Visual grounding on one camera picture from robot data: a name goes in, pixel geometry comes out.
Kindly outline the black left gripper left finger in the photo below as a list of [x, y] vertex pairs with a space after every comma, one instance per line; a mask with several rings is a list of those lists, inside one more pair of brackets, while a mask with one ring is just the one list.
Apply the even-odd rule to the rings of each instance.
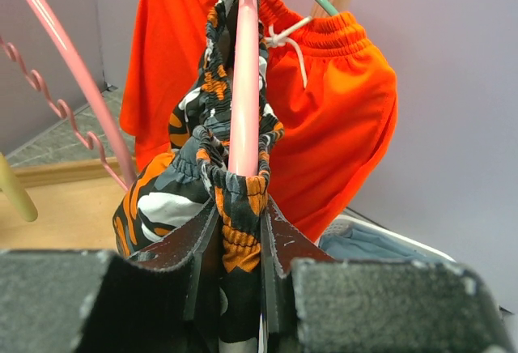
[[213, 203], [130, 257], [108, 250], [4, 250], [4, 352], [215, 352]]

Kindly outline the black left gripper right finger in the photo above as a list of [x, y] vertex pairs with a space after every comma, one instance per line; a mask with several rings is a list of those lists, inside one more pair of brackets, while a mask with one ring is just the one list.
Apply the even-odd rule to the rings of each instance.
[[261, 217], [264, 352], [511, 352], [488, 287], [453, 262], [339, 261]]

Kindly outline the camouflage patterned shorts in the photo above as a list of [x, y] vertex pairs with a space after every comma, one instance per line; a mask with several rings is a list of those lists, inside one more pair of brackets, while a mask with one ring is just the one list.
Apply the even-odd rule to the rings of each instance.
[[170, 147], [143, 168], [113, 215], [117, 250], [128, 257], [183, 226], [205, 202], [214, 202], [223, 221], [222, 352], [258, 349], [260, 216], [268, 202], [270, 152], [284, 134], [265, 98], [269, 53], [259, 40], [253, 52], [258, 61], [258, 173], [239, 176], [227, 169], [239, 1], [218, 0], [210, 9], [199, 76], [169, 117]]

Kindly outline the light pink hanger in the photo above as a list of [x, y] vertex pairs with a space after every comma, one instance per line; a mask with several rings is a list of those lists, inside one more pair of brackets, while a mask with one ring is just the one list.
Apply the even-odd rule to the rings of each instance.
[[257, 174], [258, 58], [257, 0], [239, 0], [228, 168], [244, 177]]

